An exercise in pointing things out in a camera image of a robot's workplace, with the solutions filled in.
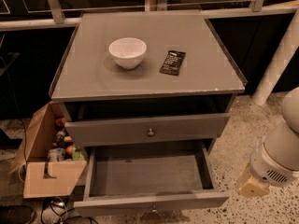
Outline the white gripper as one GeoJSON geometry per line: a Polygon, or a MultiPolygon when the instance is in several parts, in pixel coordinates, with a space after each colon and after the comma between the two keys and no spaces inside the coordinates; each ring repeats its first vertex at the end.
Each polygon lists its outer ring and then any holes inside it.
{"type": "Polygon", "coordinates": [[[236,180],[235,191],[246,198],[262,197],[270,192],[270,185],[286,187],[298,178],[299,171],[287,169],[269,156],[261,139],[236,180]]]}

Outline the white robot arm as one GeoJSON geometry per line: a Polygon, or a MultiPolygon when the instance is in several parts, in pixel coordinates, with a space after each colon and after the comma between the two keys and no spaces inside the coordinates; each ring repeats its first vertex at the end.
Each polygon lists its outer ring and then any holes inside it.
{"type": "Polygon", "coordinates": [[[235,190],[244,197],[262,197],[270,186],[283,188],[299,178],[299,88],[283,98],[281,115],[279,125],[251,151],[236,181],[235,190]]]}

